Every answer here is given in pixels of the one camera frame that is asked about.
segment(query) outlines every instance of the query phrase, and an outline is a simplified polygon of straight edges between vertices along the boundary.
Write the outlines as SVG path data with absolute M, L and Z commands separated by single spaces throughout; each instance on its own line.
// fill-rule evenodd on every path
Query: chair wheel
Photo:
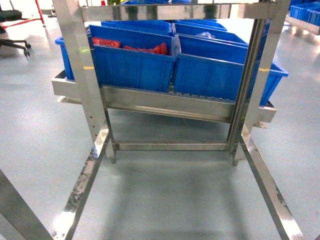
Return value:
M 30 56 L 30 52 L 28 51 L 23 51 L 24 55 L 27 57 L 27 56 Z

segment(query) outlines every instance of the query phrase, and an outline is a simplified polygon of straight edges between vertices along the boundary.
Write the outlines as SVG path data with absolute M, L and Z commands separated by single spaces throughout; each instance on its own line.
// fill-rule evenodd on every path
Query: red package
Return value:
M 160 45 L 156 46 L 154 48 L 156 54 L 161 54 L 161 55 L 168 55 L 168 49 L 167 45 L 165 42 L 161 43 Z
M 112 48 L 121 48 L 121 42 L 116 40 L 108 40 L 99 37 L 92 38 L 93 44 L 98 46 L 112 47 Z
M 124 46 L 123 49 L 144 52 L 144 53 L 150 53 L 150 54 L 168 55 L 168 49 L 167 49 L 167 45 L 165 42 L 161 43 L 160 45 L 158 45 L 152 49 L 133 48 L 131 46 Z

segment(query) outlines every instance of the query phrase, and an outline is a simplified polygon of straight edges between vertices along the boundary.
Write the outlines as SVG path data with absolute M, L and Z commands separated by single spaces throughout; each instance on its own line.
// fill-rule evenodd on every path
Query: metal shelf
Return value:
M 5 232 L 7 235 L 11 234 L 10 229 L 26 240 L 71 240 L 103 156 L 106 154 L 112 163 L 116 163 L 117 150 L 156 150 L 228 151 L 233 156 L 233 166 L 246 157 L 280 238 L 303 239 L 299 226 L 251 138 L 252 128 L 255 125 L 262 126 L 262 122 L 270 122 L 276 113 L 272 105 L 261 107 L 259 104 L 290 0 L 261 0 L 243 4 L 197 4 L 197 0 L 192 0 L 192 4 L 99 7 L 80 7 L 78 0 L 53 0 L 53 4 L 76 79 L 75 83 L 61 76 L 55 78 L 52 81 L 54 93 L 67 96 L 70 102 L 72 99 L 74 103 L 82 104 L 93 147 L 60 215 L 61 222 L 57 226 L 62 228 L 54 229 L 52 237 L 0 171 L 0 217 L 5 218 L 4 222 L 8 225 L 4 229 L 8 231 Z M 254 19 L 254 23 L 235 102 L 170 92 L 107 86 L 99 88 L 85 21 L 236 18 Z M 249 97 L 251 83 L 254 86 Z M 230 128 L 227 139 L 221 142 L 117 142 L 112 133 L 109 108 L 229 123 Z
M 285 21 L 292 26 L 296 26 L 302 30 L 307 30 L 308 32 L 313 33 L 315 35 L 320 35 L 320 26 L 313 25 L 309 22 L 293 18 L 289 15 L 285 17 Z
M 65 96 L 64 102 L 81 103 L 76 83 L 64 78 L 64 71 L 52 80 L 54 94 Z M 171 117 L 231 123 L 235 101 L 175 92 L 152 92 L 138 89 L 103 86 L 104 108 L 164 115 Z M 277 110 L 268 103 L 259 106 L 254 124 L 271 123 Z

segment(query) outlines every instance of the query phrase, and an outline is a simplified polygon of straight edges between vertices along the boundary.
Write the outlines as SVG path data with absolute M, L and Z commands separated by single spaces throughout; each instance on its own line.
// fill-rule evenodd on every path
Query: office chair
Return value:
M 0 23 L 8 22 L 8 21 L 16 21 L 22 18 L 22 12 L 18 10 L 6 10 L 3 11 L 0 5 Z M 0 34 L 4 34 L 6 32 L 0 26 Z M 16 43 L 24 43 L 25 46 L 20 46 Z M 25 56 L 30 56 L 30 52 L 28 51 L 31 48 L 31 45 L 27 43 L 26 40 L 11 40 L 11 39 L 0 39 L 0 47 L 8 46 L 16 49 L 22 49 Z

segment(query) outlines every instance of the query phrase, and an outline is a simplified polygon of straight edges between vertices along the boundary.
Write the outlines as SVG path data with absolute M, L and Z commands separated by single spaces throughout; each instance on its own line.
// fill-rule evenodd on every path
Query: epoxy floor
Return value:
M 0 168 L 52 231 L 92 143 L 81 105 L 57 102 L 63 69 L 56 19 L 11 27 L 31 57 L 0 48 Z M 235 31 L 244 38 L 240 27 Z M 320 37 L 285 26 L 275 61 L 289 72 L 278 112 L 252 135 L 306 240 L 320 234 Z M 227 124 L 110 110 L 115 138 L 225 139 Z M 74 240 L 279 239 L 246 161 L 226 152 L 117 153 L 104 160 Z

